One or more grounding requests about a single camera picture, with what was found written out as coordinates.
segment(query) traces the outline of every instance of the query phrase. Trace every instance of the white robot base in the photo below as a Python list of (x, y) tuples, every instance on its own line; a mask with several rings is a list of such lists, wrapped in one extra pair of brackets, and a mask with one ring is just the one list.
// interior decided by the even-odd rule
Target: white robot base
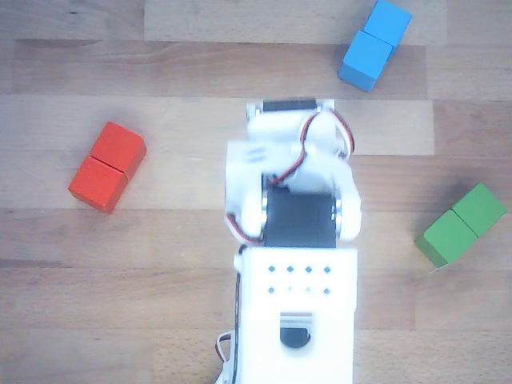
[[(242, 276), (235, 384), (352, 383), (358, 252), (249, 247)], [(295, 340), (286, 332), (304, 335)], [(230, 359), (217, 384), (231, 384)]]
[[(349, 246), (336, 248), (332, 239), (350, 242), (357, 237), (361, 199), (347, 163), (354, 139), (333, 108), (333, 100), (314, 99), (250, 104), (249, 140), (228, 145), (226, 222), (243, 245), (234, 256), (235, 328), (219, 336), (223, 366), (216, 384), (353, 382), (358, 252)], [(301, 154), (307, 158), (304, 155), (290, 171)], [(282, 235), (276, 222), (287, 222), (267, 221), (272, 215), (267, 188), (286, 190), (290, 198), (330, 196), (332, 217), (328, 206), (321, 225), (313, 224), (323, 228), (322, 223), (331, 222), (326, 226), (332, 230), (330, 245), (292, 246), (287, 243), (289, 231), (285, 245), (266, 243), (270, 228), (275, 239), (275, 234)], [(312, 228), (313, 218), (301, 216), (301, 204), (274, 206), (274, 218), (288, 218), (287, 212), (298, 210), (294, 217), (302, 223), (297, 228)], [(288, 223), (295, 228), (293, 221)], [(231, 340), (229, 359), (219, 345), (227, 339)]]

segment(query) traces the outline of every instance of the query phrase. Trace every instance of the blue block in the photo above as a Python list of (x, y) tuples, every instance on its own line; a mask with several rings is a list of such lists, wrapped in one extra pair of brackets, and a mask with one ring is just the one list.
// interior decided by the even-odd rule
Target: blue block
[(403, 34), (406, 32), (412, 15), (385, 0), (377, 0), (371, 11), (365, 26), (362, 28), (366, 33), (371, 34), (397, 48)]
[(338, 72), (341, 80), (370, 92), (381, 74), (392, 46), (362, 31), (356, 35)]

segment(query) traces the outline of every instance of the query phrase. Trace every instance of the wood grain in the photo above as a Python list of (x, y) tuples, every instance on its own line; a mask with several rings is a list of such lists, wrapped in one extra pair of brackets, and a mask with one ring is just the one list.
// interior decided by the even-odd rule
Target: wood grain
[[(245, 140), (244, 98), (134, 98), (112, 96), (0, 97), (9, 122), (0, 147), (88, 153), (106, 122), (144, 137), (150, 154), (224, 155), (230, 140)], [(357, 136), (358, 154), (434, 154), (432, 102), (337, 100)], [(40, 122), (48, 129), (41, 131)]]
[(0, 330), (0, 344), (4, 382), (152, 382), (152, 330)]
[(144, 0), (6, 0), (0, 38), (143, 39)]
[[(0, 178), (4, 183), (0, 185), (0, 207), (85, 208), (67, 190), (84, 154), (1, 151)], [(508, 159), (354, 156), (351, 163), (365, 212), (441, 212), (478, 182), (484, 182), (506, 207), (512, 207)], [(224, 165), (224, 155), (216, 154), (147, 156), (117, 207), (223, 210)]]
[(512, 100), (508, 46), (429, 46), (426, 61), (429, 98)]
[(511, 332), (361, 330), (354, 382), (503, 384), (511, 342)]
[[(373, 3), (0, 1), (0, 382), (214, 382), (226, 143), (301, 96), (356, 140), (354, 382), (512, 382), (512, 214), (439, 270), (414, 244), (477, 182), (512, 209), (512, 5), (393, 0), (413, 18), (366, 93), (337, 72)], [(104, 215), (67, 187), (109, 120), (148, 155)]]
[(512, 155), (512, 102), (436, 100), (434, 121), (438, 155), (482, 158)]
[(415, 328), (416, 273), (360, 270), (356, 328), (412, 330)]
[[(346, 49), (311, 44), (21, 41), (13, 88), (24, 94), (426, 98), (425, 47), (397, 50), (371, 94), (337, 78)], [(54, 50), (59, 59), (52, 55)]]
[(222, 329), (156, 330), (154, 332), (153, 382), (215, 382), (221, 373), (214, 352)]
[[(230, 268), (220, 210), (4, 210), (0, 267)], [(198, 234), (210, 234), (208, 242)]]
[(512, 3), (447, 0), (449, 44), (509, 46)]
[(512, 330), (510, 271), (446, 266), (423, 275), (418, 284), (419, 330)]
[[(394, 3), (422, 16), (414, 16), (404, 44), (446, 43), (446, 0)], [(272, 0), (146, 0), (145, 36), (163, 41), (348, 44), (373, 5), (373, 0), (305, 0), (297, 6)]]
[(0, 94), (12, 90), (14, 44), (10, 40), (0, 40)]

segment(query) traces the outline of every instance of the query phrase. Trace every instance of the green block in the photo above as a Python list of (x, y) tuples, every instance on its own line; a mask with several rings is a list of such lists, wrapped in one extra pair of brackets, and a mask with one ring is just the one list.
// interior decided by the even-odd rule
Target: green block
[(416, 245), (439, 268), (454, 262), (476, 239), (464, 221), (448, 210), (416, 239)]
[(482, 183), (477, 184), (452, 207), (467, 225), (482, 236), (506, 213), (503, 204)]

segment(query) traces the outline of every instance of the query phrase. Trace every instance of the toy block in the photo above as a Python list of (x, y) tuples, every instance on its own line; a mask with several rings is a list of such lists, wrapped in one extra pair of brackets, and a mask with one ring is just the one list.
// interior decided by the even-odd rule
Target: toy block
[(341, 80), (370, 92), (390, 54), (389, 44), (359, 31), (343, 58), (338, 76)]
[(68, 189), (78, 200), (109, 214), (127, 183), (120, 170), (86, 156)]
[(90, 150), (90, 156), (123, 172), (130, 180), (146, 154), (146, 144), (137, 134), (108, 122)]
[(406, 32), (412, 15), (385, 0), (377, 0), (362, 28), (367, 34), (397, 48)]
[(506, 208), (479, 183), (452, 207), (452, 211), (480, 237), (506, 213)]
[(452, 210), (448, 210), (421, 236), (416, 245), (437, 267), (454, 262), (477, 239), (477, 235)]

